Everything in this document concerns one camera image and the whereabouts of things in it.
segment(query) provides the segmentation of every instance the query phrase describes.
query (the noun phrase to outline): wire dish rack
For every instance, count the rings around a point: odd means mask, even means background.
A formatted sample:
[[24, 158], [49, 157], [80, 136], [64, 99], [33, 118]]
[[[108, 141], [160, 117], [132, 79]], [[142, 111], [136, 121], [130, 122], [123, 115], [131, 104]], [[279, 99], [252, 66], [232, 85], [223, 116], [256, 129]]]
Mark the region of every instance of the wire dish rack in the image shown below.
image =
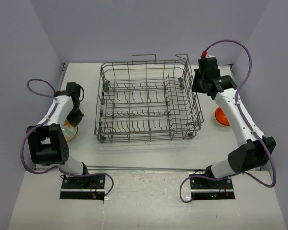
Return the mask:
[[[153, 60], [140, 60], [153, 57]], [[100, 142], [192, 139], [203, 122], [187, 54], [132, 55], [100, 68], [95, 135]]]

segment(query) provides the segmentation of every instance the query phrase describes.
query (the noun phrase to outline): red connector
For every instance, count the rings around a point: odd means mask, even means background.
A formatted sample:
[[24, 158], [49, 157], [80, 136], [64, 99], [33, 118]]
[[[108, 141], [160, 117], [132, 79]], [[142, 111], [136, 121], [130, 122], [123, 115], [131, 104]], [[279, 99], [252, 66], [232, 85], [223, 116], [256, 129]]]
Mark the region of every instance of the red connector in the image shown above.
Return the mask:
[[207, 51], [204, 50], [204, 51], [202, 52], [201, 58], [206, 58], [206, 56], [207, 56]]

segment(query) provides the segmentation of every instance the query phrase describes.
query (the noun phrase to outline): white table surface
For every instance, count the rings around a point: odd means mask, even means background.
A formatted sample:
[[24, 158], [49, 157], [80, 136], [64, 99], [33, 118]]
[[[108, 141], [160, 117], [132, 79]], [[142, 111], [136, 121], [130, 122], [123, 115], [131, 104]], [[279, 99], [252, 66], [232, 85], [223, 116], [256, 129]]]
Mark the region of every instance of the white table surface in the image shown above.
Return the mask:
[[[255, 176], [270, 183], [267, 171]], [[25, 173], [9, 230], [285, 230], [274, 189], [247, 175], [233, 177], [235, 200], [181, 202], [186, 172], [110, 173], [115, 181], [105, 203], [59, 200], [58, 171]], [[190, 198], [190, 185], [183, 189]]]
[[[85, 90], [78, 134], [68, 142], [70, 154], [90, 166], [128, 166], [154, 168], [206, 168], [228, 156], [236, 147], [230, 127], [219, 125], [214, 119], [217, 104], [205, 94], [199, 94], [204, 117], [202, 129], [191, 140], [153, 142], [100, 143], [94, 135], [97, 92], [101, 64], [70, 63], [65, 74], [66, 83], [76, 82]], [[220, 67], [221, 75], [231, 75], [230, 67]]]
[[[100, 64], [69, 64], [62, 88], [75, 81], [85, 90], [81, 110], [85, 117], [79, 133], [69, 142], [70, 154], [90, 166], [205, 168], [236, 148], [230, 128], [213, 118], [217, 105], [200, 95], [202, 130], [193, 140], [101, 144], [94, 136], [96, 85]], [[222, 69], [222, 74], [229, 68]], [[254, 175], [271, 182], [267, 171]], [[246, 175], [233, 177], [235, 200], [179, 199], [179, 186], [187, 172], [110, 172], [115, 181], [104, 204], [92, 200], [59, 200], [62, 180], [58, 171], [45, 175], [25, 173], [9, 230], [285, 230], [274, 189]], [[190, 198], [190, 185], [183, 189]]]

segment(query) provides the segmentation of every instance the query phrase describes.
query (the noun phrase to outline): cable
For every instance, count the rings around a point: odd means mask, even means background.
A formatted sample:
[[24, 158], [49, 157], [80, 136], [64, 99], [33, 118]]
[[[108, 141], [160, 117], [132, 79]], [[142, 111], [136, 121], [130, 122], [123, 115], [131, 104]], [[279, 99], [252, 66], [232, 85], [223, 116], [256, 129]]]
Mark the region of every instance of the cable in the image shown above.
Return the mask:
[[198, 169], [193, 173], [193, 175], [196, 175], [197, 172], [202, 172], [202, 174], [204, 174], [204, 171], [202, 169]]
[[[43, 80], [43, 79], [38, 79], [38, 78], [33, 78], [33, 79], [30, 79], [28, 82], [27, 82], [27, 88], [29, 91], [31, 91], [32, 93], [36, 94], [36, 95], [39, 95], [39, 96], [42, 96], [42, 97], [47, 97], [47, 98], [51, 98], [52, 100], [54, 101], [57, 101], [58, 99], [55, 98], [54, 96], [50, 96], [50, 95], [46, 95], [46, 94], [42, 94], [42, 93], [39, 93], [39, 92], [36, 92], [34, 90], [31, 89], [30, 87], [30, 82], [32, 81], [42, 81], [44, 83], [46, 83], [47, 85], [49, 85], [51, 87], [51, 89], [55, 92], [55, 89], [54, 87], [47, 81]], [[35, 131], [37, 130], [38, 128], [42, 127], [45, 123], [47, 123], [50, 118], [52, 117], [52, 115], [54, 114], [55, 110], [57, 109], [58, 107], [58, 104], [55, 103], [53, 109], [51, 110], [50, 114], [48, 117], [45, 117], [45, 121], [43, 121], [41, 124], [35, 126], [34, 128], [32, 128], [31, 130], [29, 130], [29, 132], [27, 132], [27, 134], [25, 135], [24, 139], [22, 140], [21, 142], [21, 146], [20, 146], [20, 161], [23, 165], [23, 167], [29, 171], [30, 173], [33, 173], [33, 174], [36, 174], [36, 175], [40, 175], [40, 174], [45, 174], [45, 173], [48, 173], [49, 171], [53, 170], [53, 169], [56, 169], [57, 166], [53, 166], [51, 167], [50, 169], [47, 169], [47, 170], [44, 170], [44, 171], [40, 171], [40, 172], [37, 172], [37, 171], [34, 171], [32, 170], [25, 162], [24, 160], [24, 146], [25, 146], [25, 143], [27, 141], [27, 139], [29, 138], [29, 136]]]
[[[248, 49], [246, 48], [246, 46], [244, 44], [242, 44], [241, 42], [238, 42], [238, 41], [235, 41], [235, 40], [230, 40], [230, 39], [224, 39], [224, 40], [219, 40], [219, 41], [216, 41], [214, 43], [212, 43], [210, 46], [207, 47], [207, 49], [205, 51], [203, 51], [202, 53], [202, 56], [205, 57], [206, 54], [207, 54], [207, 51], [214, 45], [218, 44], [218, 43], [222, 43], [222, 42], [232, 42], [232, 43], [236, 43], [238, 44], [239, 46], [241, 46], [245, 52], [247, 53], [248, 55], [248, 58], [249, 58], [249, 70], [248, 70], [248, 73], [245, 77], [245, 79], [243, 80], [243, 82], [241, 83], [241, 85], [237, 88], [237, 91], [236, 91], [236, 94], [235, 94], [235, 101], [237, 102], [238, 101], [238, 95], [239, 95], [239, 92], [241, 90], [241, 88], [243, 87], [243, 85], [245, 84], [245, 82], [248, 80], [249, 76], [250, 76], [250, 73], [251, 73], [251, 69], [252, 69], [252, 59], [251, 59], [251, 54], [250, 52], [248, 51]], [[244, 120], [244, 122], [247, 124], [247, 126], [250, 128], [250, 130], [253, 130], [253, 127], [251, 126], [251, 124], [249, 123], [248, 119], [246, 118], [245, 114], [243, 113], [242, 109], [241, 109], [241, 106], [239, 105], [239, 103], [236, 103], [237, 104], [237, 108]], [[249, 172], [243, 172], [245, 174], [247, 174], [248, 176], [250, 176], [251, 178], [253, 178], [254, 180], [256, 180], [257, 182], [259, 182], [260, 184], [268, 187], [268, 188], [273, 188], [276, 184], [276, 170], [275, 170], [275, 165], [274, 165], [274, 161], [272, 159], [272, 156], [271, 156], [271, 153], [270, 151], [268, 150], [267, 146], [264, 144], [264, 142], [261, 140], [261, 138], [259, 137], [259, 135], [254, 131], [253, 134], [256, 136], [256, 138], [259, 140], [260, 144], [262, 145], [262, 147], [264, 148], [268, 158], [269, 158], [269, 161], [270, 161], [270, 164], [271, 164], [271, 169], [272, 169], [272, 183], [271, 184], [266, 184], [264, 183], [263, 181], [261, 181], [260, 179], [258, 179], [257, 177], [253, 176], [252, 174], [250, 174]], [[179, 189], [179, 195], [180, 195], [180, 199], [182, 200], [182, 202], [184, 203], [189, 203], [191, 201], [194, 200], [194, 197], [191, 198], [190, 200], [184, 200], [181, 196], [181, 191], [182, 191], [182, 186], [184, 185], [184, 183], [189, 180], [189, 179], [192, 179], [192, 178], [203, 178], [203, 179], [207, 179], [207, 180], [211, 180], [211, 181], [221, 181], [221, 180], [224, 180], [224, 179], [227, 179], [228, 177], [225, 176], [225, 177], [222, 177], [222, 178], [210, 178], [210, 177], [206, 177], [206, 176], [199, 176], [199, 175], [192, 175], [192, 176], [189, 176], [187, 177], [186, 179], [183, 180], [183, 182], [181, 183], [180, 185], [180, 189]]]
[[[32, 82], [32, 81], [42, 81], [42, 82], [46, 83], [47, 85], [49, 85], [49, 86], [51, 87], [51, 89], [55, 92], [54, 87], [53, 87], [49, 82], [47, 82], [47, 81], [45, 81], [45, 80], [43, 80], [43, 79], [38, 79], [38, 78], [30, 79], [30, 80], [27, 82], [27, 88], [29, 89], [29, 91], [31, 91], [32, 93], [34, 93], [34, 94], [36, 94], [36, 95], [42, 96], [42, 97], [51, 98], [52, 100], [55, 100], [55, 101], [58, 100], [58, 99], [57, 99], [56, 97], [54, 97], [54, 96], [46, 95], [46, 94], [42, 94], [42, 93], [38, 93], [38, 92], [32, 90], [31, 87], [30, 87], [30, 82]], [[55, 103], [55, 105], [54, 105], [53, 109], [51, 110], [49, 116], [48, 116], [48, 117], [45, 117], [45, 121], [42, 122], [41, 124], [35, 126], [35, 127], [32, 128], [31, 130], [29, 130], [29, 132], [25, 135], [24, 139], [22, 140], [22, 143], [21, 143], [21, 146], [20, 146], [20, 161], [21, 161], [23, 167], [24, 167], [28, 172], [30, 172], [30, 173], [32, 173], [32, 174], [36, 174], [36, 175], [45, 174], [45, 173], [48, 173], [49, 171], [51, 171], [51, 170], [53, 170], [53, 169], [57, 169], [57, 168], [59, 169], [59, 171], [60, 171], [61, 173], [65, 174], [66, 176], [73, 176], [73, 177], [90, 177], [90, 176], [104, 175], [104, 176], [109, 177], [110, 180], [112, 181], [111, 188], [109, 189], [109, 191], [108, 191], [107, 193], [105, 193], [105, 196], [108, 195], [108, 194], [111, 192], [111, 190], [113, 189], [113, 187], [114, 187], [114, 180], [113, 180], [113, 178], [112, 178], [109, 174], [107, 174], [107, 173], [103, 173], [103, 172], [100, 173], [100, 172], [99, 172], [99, 173], [94, 173], [94, 174], [75, 175], [75, 174], [70, 174], [70, 173], [67, 173], [67, 172], [63, 171], [63, 170], [60, 169], [58, 166], [53, 166], [53, 167], [51, 167], [51, 168], [49, 168], [49, 169], [46, 169], [46, 170], [44, 170], [44, 171], [37, 172], [37, 171], [32, 170], [32, 169], [26, 164], [26, 162], [25, 162], [25, 160], [24, 160], [24, 146], [25, 146], [25, 143], [26, 143], [27, 139], [29, 138], [29, 136], [30, 136], [35, 130], [37, 130], [38, 128], [42, 127], [45, 123], [47, 123], [47, 122], [50, 120], [50, 118], [51, 118], [52, 115], [54, 114], [54, 112], [55, 112], [55, 110], [57, 109], [57, 107], [58, 107], [58, 104]]]
[[95, 191], [94, 191], [94, 193], [96, 193], [96, 192], [97, 192], [97, 184], [96, 184], [95, 181], [93, 181], [93, 184], [94, 184], [94, 187], [95, 187]]
[[93, 199], [94, 199], [94, 196], [95, 196], [95, 193], [93, 193], [92, 192], [92, 182], [90, 181], [90, 192], [91, 192], [91, 194], [92, 194], [92, 197], [93, 197]]
[[83, 98], [84, 98], [84, 89], [82, 88], [82, 86], [80, 86], [80, 90], [82, 90], [82, 98], [81, 98], [81, 100], [79, 100], [81, 102], [81, 101], [83, 101]]
[[222, 182], [222, 185], [223, 185], [223, 188], [224, 188], [225, 195], [227, 196], [228, 192], [226, 191], [226, 186], [225, 186], [225, 184], [223, 182]]
[[248, 80], [249, 76], [250, 76], [250, 73], [251, 73], [251, 69], [252, 69], [252, 58], [251, 58], [251, 54], [249, 52], [249, 50], [247, 49], [247, 47], [245, 47], [244, 44], [242, 44], [241, 42], [238, 42], [238, 41], [235, 41], [235, 40], [230, 40], [230, 39], [224, 39], [224, 40], [219, 40], [219, 41], [216, 41], [214, 43], [212, 43], [210, 46], [207, 47], [206, 51], [208, 51], [212, 46], [218, 44], [218, 43], [222, 43], [222, 42], [232, 42], [232, 43], [236, 43], [238, 44], [239, 46], [241, 46], [245, 52], [247, 53], [248, 55], [248, 58], [249, 58], [249, 70], [248, 70], [248, 73], [245, 77], [245, 79], [243, 80], [243, 82], [241, 83], [241, 85], [237, 88], [237, 91], [236, 91], [236, 94], [235, 94], [235, 101], [236, 101], [236, 104], [237, 104], [237, 108], [244, 120], [244, 122], [247, 124], [247, 126], [250, 128], [250, 130], [253, 130], [253, 134], [255, 135], [255, 137], [259, 140], [260, 144], [262, 145], [263, 149], [265, 150], [268, 158], [269, 158], [269, 161], [270, 161], [270, 164], [271, 164], [271, 169], [272, 169], [272, 183], [271, 184], [266, 184], [264, 182], [262, 182], [261, 180], [259, 180], [257, 177], [253, 176], [252, 174], [250, 174], [249, 172], [245, 172], [245, 174], [247, 174], [248, 176], [250, 176], [251, 178], [253, 178], [254, 180], [256, 180], [257, 182], [261, 183], [262, 185], [268, 187], [268, 188], [273, 188], [276, 184], [276, 170], [275, 170], [275, 165], [274, 165], [274, 161], [273, 161], [273, 158], [271, 156], [271, 153], [270, 151], [268, 150], [267, 146], [264, 144], [263, 140], [261, 139], [261, 137], [256, 133], [256, 131], [253, 129], [253, 126], [250, 124], [250, 122], [248, 121], [248, 119], [246, 118], [240, 104], [238, 103], [238, 95], [239, 95], [239, 92], [241, 90], [241, 88], [244, 86], [244, 84], [246, 83], [246, 81]]

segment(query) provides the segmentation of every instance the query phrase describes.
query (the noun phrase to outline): rack handle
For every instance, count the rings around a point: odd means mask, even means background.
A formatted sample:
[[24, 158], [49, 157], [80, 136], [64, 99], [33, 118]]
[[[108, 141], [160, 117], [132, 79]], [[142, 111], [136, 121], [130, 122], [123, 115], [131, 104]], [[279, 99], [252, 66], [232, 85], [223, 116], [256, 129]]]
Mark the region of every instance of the rack handle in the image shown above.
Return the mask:
[[132, 64], [133, 64], [133, 57], [134, 56], [154, 56], [154, 62], [156, 63], [156, 55], [155, 54], [133, 54], [131, 55], [131, 61], [132, 61]]

